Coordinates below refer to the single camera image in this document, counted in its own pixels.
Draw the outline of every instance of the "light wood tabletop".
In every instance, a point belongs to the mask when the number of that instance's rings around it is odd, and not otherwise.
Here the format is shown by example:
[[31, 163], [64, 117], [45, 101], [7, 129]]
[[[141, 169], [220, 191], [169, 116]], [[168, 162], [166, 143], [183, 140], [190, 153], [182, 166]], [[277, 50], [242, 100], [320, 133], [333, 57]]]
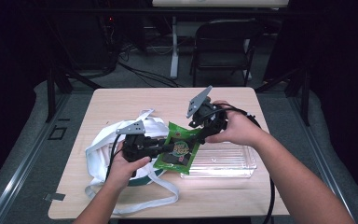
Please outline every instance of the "light wood tabletop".
[[289, 0], [153, 0], [153, 7], [287, 7]]
[[[65, 194], [62, 202], [53, 201], [48, 215], [53, 219], [76, 218], [89, 204], [84, 189], [92, 180], [86, 164], [85, 149], [99, 131], [124, 119], [136, 119], [141, 110], [154, 108], [154, 117], [168, 125], [171, 121], [191, 129], [186, 118], [189, 100], [203, 88], [160, 89], [99, 89], [93, 93], [89, 108], [81, 124], [71, 155], [66, 164], [57, 193]], [[251, 88], [213, 88], [209, 96], [227, 100], [232, 105], [255, 115], [261, 128], [268, 131], [255, 91]], [[248, 217], [264, 216], [269, 208], [269, 173], [255, 153], [257, 168], [250, 178], [181, 178], [179, 173], [167, 171], [160, 178], [179, 188], [176, 203], [146, 208], [114, 218], [184, 218], [184, 217]], [[127, 187], [119, 197], [117, 207], [172, 196], [166, 189], [152, 183], [141, 187]], [[274, 216], [289, 215], [276, 191]]]

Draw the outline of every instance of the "forearm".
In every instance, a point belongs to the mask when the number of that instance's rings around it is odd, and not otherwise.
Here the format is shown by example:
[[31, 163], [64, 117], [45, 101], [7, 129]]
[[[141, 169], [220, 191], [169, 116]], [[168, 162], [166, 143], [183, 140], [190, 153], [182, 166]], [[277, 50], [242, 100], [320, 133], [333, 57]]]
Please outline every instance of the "forearm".
[[108, 223], [121, 190], [105, 185], [74, 223]]
[[353, 223], [334, 193], [275, 138], [262, 134], [254, 148], [297, 223]]

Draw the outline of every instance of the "green package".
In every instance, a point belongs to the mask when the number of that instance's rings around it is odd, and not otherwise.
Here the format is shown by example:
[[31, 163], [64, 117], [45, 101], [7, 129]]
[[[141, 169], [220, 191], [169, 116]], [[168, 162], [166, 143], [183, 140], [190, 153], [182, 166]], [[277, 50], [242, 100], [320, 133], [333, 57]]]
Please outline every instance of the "green package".
[[154, 167], [189, 175], [191, 163], [200, 147], [194, 136], [200, 129], [187, 130], [171, 122], [168, 127], [170, 131], [165, 145], [174, 144], [174, 149], [172, 152], [159, 154]]

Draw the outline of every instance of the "white fabric bag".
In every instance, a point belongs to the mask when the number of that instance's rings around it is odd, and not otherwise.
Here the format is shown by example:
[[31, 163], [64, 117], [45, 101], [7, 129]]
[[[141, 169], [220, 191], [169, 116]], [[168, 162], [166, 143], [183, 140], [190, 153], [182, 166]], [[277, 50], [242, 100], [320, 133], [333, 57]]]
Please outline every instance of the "white fabric bag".
[[[86, 159], [87, 167], [89, 174], [93, 176], [93, 180], [86, 187], [86, 194], [92, 199], [95, 196], [95, 192], [92, 189], [93, 186], [103, 185], [106, 177], [107, 167], [110, 161], [111, 150], [116, 150], [112, 148], [113, 143], [117, 137], [116, 130], [120, 128], [127, 127], [130, 124], [133, 124], [135, 121], [142, 120], [145, 126], [145, 136], [150, 137], [166, 137], [168, 134], [168, 127], [164, 124], [164, 121], [160, 118], [149, 117], [149, 115], [154, 111], [154, 109], [143, 110], [142, 114], [137, 120], [123, 120], [121, 122], [110, 125], [106, 128], [103, 128], [100, 133], [95, 137], [94, 141], [89, 147], [86, 148]], [[117, 142], [124, 140], [125, 135], [122, 134]], [[174, 195], [172, 197], [158, 199], [150, 202], [139, 203], [133, 206], [129, 206], [123, 209], [116, 209], [113, 211], [113, 214], [127, 214], [133, 213], [147, 207], [156, 207], [169, 203], [175, 203], [179, 198], [179, 189], [171, 184], [168, 181], [158, 178], [158, 175], [162, 175], [163, 172], [158, 169], [153, 168], [153, 164], [156, 159], [153, 159], [145, 167], [138, 169], [136, 172], [136, 177], [130, 179], [131, 182], [135, 183], [133, 185], [150, 184], [151, 182], [156, 182], [162, 187], [166, 188]]]

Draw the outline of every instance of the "transparent plastic tray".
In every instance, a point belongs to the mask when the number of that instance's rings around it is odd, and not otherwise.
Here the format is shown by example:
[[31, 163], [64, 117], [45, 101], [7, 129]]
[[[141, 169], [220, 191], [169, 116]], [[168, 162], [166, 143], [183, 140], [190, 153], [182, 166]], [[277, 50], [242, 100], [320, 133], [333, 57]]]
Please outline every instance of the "transparent plastic tray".
[[245, 177], [250, 178], [257, 168], [252, 147], [231, 143], [204, 144], [197, 152], [190, 175], [182, 178]]

